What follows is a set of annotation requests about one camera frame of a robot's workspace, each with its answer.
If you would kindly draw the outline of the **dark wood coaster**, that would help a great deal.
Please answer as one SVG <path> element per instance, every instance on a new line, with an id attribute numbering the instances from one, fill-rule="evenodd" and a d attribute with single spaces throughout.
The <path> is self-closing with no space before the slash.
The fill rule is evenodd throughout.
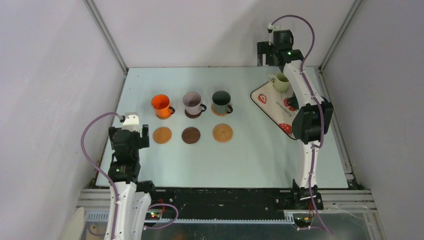
<path id="1" fill-rule="evenodd" d="M 201 132 L 196 127 L 188 127 L 181 134 L 182 140 L 186 144 L 195 144 L 201 138 Z"/>
<path id="2" fill-rule="evenodd" d="M 200 117 L 201 114 L 202 114 L 202 112 L 199 112 L 198 114 L 192 115 L 192 114 L 189 114 L 187 111 L 185 111 L 184 113 L 190 119 L 196 119 L 196 118 Z"/>

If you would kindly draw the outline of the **dark green mug front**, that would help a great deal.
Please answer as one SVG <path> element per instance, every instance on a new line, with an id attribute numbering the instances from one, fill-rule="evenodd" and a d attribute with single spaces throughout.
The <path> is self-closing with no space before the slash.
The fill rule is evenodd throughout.
<path id="1" fill-rule="evenodd" d="M 212 104 L 215 111 L 220 114 L 231 114 L 233 112 L 233 107 L 231 105 L 231 95 L 227 91 L 216 91 L 212 95 Z"/>

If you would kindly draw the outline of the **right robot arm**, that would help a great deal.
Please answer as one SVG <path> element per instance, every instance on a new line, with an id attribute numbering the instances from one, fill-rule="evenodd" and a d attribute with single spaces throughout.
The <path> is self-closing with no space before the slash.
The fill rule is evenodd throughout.
<path id="1" fill-rule="evenodd" d="M 316 163 L 318 150 L 329 130 L 333 105 L 321 97 L 313 86 L 304 67 L 306 57 L 294 49 L 294 36 L 289 29 L 268 26 L 270 38 L 258 42 L 258 56 L 265 56 L 265 64 L 278 67 L 288 79 L 298 113 L 292 121 L 291 132 L 295 140 L 302 142 L 302 157 L 291 189 L 291 204 L 304 209 L 318 197 Z"/>

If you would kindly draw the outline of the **dark green mug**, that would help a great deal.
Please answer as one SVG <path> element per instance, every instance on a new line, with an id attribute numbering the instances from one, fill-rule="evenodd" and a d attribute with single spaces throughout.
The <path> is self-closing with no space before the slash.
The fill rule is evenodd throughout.
<path id="1" fill-rule="evenodd" d="M 289 97 L 287 99 L 287 104 L 289 105 L 289 108 L 292 109 L 292 110 L 299 110 L 300 109 L 297 97 L 294 93 L 291 97 Z"/>
<path id="2" fill-rule="evenodd" d="M 227 91 L 216 91 L 212 95 L 212 104 L 215 111 L 220 114 L 231 114 L 233 112 L 233 107 L 231 105 L 231 95 Z"/>

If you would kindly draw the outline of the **scalloped light wood coaster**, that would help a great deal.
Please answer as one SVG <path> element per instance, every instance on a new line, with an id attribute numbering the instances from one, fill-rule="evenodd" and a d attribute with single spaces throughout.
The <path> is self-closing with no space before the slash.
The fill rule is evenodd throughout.
<path id="1" fill-rule="evenodd" d="M 224 117 L 224 116 L 229 115 L 229 113 L 218 113 L 218 112 L 216 112 L 213 104 L 211 105 L 211 111 L 213 112 L 213 114 L 215 114 L 216 116 L 219 116 L 219 117 Z"/>

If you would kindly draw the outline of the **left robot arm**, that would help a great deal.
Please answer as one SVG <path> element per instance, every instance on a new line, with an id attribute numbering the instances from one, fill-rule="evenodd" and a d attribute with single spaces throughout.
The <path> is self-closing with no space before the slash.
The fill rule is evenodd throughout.
<path id="1" fill-rule="evenodd" d="M 109 139 L 112 160 L 108 177 L 110 186 L 110 208 L 105 240 L 140 240 L 148 208 L 158 202 L 158 194 L 150 189 L 137 191 L 140 173 L 139 150 L 150 146 L 149 126 L 141 130 L 129 127 L 110 127 Z"/>

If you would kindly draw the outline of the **orange mug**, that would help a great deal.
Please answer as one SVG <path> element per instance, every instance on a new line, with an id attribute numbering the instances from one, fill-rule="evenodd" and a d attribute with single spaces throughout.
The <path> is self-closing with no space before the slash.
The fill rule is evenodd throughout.
<path id="1" fill-rule="evenodd" d="M 175 113 L 175 109 L 171 106 L 171 101 L 167 95 L 158 94 L 151 100 L 151 105 L 155 111 L 155 114 L 170 114 Z"/>

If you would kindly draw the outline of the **mauve mug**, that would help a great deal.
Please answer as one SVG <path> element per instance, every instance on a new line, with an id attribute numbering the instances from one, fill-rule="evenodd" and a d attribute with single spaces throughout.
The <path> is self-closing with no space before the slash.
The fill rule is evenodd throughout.
<path id="1" fill-rule="evenodd" d="M 191 116 L 196 116 L 207 110 L 207 107 L 202 103 L 202 97 L 197 92 L 186 93 L 183 96 L 182 102 L 185 112 Z"/>

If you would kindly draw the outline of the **light green mug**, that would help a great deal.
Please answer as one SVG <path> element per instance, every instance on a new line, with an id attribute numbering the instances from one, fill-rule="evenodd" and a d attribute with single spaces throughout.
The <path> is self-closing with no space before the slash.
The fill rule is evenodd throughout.
<path id="1" fill-rule="evenodd" d="M 269 74 L 267 77 L 273 88 L 279 93 L 286 92 L 291 85 L 288 78 L 281 71 L 276 74 Z"/>

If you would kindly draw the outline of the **patterned light wood coaster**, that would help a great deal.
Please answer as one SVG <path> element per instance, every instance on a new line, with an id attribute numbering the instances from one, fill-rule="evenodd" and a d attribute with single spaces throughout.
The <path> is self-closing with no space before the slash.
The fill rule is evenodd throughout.
<path id="1" fill-rule="evenodd" d="M 224 123 L 220 123 L 213 128 L 213 138 L 219 143 L 229 142 L 234 135 L 233 129 Z"/>

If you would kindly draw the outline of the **dark green mug back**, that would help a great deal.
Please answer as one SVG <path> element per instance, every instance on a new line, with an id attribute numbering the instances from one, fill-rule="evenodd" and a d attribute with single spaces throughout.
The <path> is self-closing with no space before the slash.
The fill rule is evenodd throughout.
<path id="1" fill-rule="evenodd" d="M 292 109 L 292 110 L 299 110 L 300 109 L 297 97 L 294 93 L 291 97 L 289 97 L 287 99 L 287 104 L 289 105 L 289 108 Z"/>

